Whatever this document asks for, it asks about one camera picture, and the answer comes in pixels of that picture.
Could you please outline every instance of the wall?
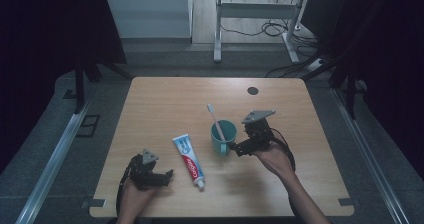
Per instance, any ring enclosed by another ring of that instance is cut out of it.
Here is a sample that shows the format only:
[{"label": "wall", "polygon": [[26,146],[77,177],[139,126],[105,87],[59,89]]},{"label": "wall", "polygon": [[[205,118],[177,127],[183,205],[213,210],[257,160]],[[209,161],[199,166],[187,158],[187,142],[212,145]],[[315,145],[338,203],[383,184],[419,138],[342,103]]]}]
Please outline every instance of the wall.
[{"label": "wall", "polygon": [[192,0],[108,0],[121,38],[191,37]]}]

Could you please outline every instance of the toothpaste tube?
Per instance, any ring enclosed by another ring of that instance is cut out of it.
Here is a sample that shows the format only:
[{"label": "toothpaste tube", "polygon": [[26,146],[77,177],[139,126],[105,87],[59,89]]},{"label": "toothpaste tube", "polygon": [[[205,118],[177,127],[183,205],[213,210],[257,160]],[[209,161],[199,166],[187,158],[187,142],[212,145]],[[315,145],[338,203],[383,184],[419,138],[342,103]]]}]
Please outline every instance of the toothpaste tube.
[{"label": "toothpaste tube", "polygon": [[203,175],[202,169],[200,168],[199,162],[194,154],[190,137],[188,134],[184,134],[172,140],[180,151],[181,156],[183,156],[183,160],[187,165],[188,172],[193,179],[193,183],[197,185],[200,190],[203,190],[205,187],[205,176]]}]

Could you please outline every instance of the metal bracket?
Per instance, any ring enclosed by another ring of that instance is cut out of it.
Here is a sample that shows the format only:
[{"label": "metal bracket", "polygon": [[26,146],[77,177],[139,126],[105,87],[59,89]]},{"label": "metal bracket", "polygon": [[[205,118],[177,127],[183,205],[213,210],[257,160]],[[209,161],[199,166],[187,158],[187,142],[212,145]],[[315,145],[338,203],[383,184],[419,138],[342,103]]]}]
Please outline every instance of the metal bracket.
[{"label": "metal bracket", "polygon": [[259,121],[263,118],[266,118],[268,116],[271,116],[272,114],[275,114],[275,110],[270,111],[250,111],[250,113],[241,121],[242,124],[248,124],[252,122]]},{"label": "metal bracket", "polygon": [[153,152],[144,149],[143,150],[143,165],[159,160],[159,157],[153,154]]}]

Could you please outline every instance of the black hole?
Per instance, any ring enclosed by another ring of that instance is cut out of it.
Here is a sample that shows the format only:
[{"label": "black hole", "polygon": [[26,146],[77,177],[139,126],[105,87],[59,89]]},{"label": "black hole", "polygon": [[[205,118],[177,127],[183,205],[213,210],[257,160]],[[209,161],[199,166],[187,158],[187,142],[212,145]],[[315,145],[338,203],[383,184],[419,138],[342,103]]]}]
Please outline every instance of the black hole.
[{"label": "black hole", "polygon": [[259,90],[258,90],[258,88],[256,88],[256,87],[249,87],[249,88],[247,88],[247,92],[248,92],[250,95],[256,95],[256,94],[258,94],[258,93],[259,93]]}]

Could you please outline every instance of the aluminum rail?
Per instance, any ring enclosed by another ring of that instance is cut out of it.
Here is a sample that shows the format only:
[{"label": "aluminum rail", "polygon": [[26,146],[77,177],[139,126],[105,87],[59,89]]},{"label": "aluminum rail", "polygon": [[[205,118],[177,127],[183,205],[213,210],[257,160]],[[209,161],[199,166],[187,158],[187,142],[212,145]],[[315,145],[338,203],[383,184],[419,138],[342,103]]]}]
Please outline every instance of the aluminum rail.
[{"label": "aluminum rail", "polygon": [[53,184],[53,181],[56,178],[60,167],[62,166],[66,154],[68,153],[72,141],[78,131],[78,128],[80,127],[81,122],[87,113],[87,110],[93,99],[94,92],[95,90],[90,92],[87,101],[85,102],[81,111],[78,114],[72,115],[65,131],[62,134],[62,137],[60,138],[55,150],[53,151],[53,154],[50,157],[49,162],[38,179],[38,182],[35,185],[31,195],[29,196],[25,207],[22,209],[22,212],[16,221],[17,224],[34,223],[35,218],[37,217],[37,214],[40,211],[44,200],[46,199],[47,193],[49,192],[50,187]]},{"label": "aluminum rail", "polygon": [[393,191],[392,186],[387,181],[383,171],[380,168],[380,165],[375,159],[374,154],[372,153],[372,150],[367,143],[367,140],[362,134],[361,129],[359,128],[356,121],[353,120],[347,112],[344,105],[344,98],[340,94],[340,91],[333,89],[333,94],[337,99],[339,110],[342,113],[348,128],[353,134],[355,142],[358,145],[362,156],[364,157],[364,161],[368,166],[374,183],[380,191],[380,194],[386,203],[387,209],[389,210],[394,222],[396,224],[409,224],[408,218],[406,217],[406,214],[401,203],[399,202],[399,199],[396,196],[396,193]]}]

